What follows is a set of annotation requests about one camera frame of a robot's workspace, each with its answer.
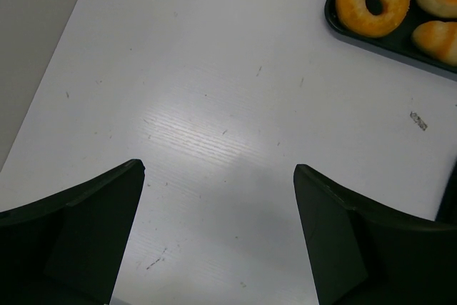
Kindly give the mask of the striped orange bread loaf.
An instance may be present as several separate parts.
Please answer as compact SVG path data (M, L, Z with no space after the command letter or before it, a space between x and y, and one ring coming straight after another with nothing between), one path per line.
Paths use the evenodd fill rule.
M456 22L428 21L414 29L414 44L425 54L456 66Z

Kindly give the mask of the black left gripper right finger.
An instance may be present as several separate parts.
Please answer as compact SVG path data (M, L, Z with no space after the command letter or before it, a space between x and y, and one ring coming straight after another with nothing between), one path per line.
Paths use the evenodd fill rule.
M456 175L434 220L298 165L293 185L320 304L454 304Z

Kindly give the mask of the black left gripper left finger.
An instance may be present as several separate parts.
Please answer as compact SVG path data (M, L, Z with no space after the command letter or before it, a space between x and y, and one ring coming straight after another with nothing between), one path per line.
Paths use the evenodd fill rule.
M2 304L109 304L141 198L131 159L1 213Z

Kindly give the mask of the sugared orange donut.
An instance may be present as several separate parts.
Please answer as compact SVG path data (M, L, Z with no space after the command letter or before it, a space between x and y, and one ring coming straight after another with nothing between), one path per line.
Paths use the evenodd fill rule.
M336 0L336 14L348 30L368 38L380 38L396 30L411 0Z

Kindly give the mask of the black baking tray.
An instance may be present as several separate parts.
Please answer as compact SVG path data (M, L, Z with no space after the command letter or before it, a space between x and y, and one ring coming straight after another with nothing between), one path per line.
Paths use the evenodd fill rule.
M326 0L324 17L332 35L341 41L452 81L456 80L456 67L428 56L413 43L411 35L417 26L427 21L440 20L439 17L421 9L416 0L411 0L408 14L400 26L389 35L381 38L364 37L342 25L336 13L336 0Z

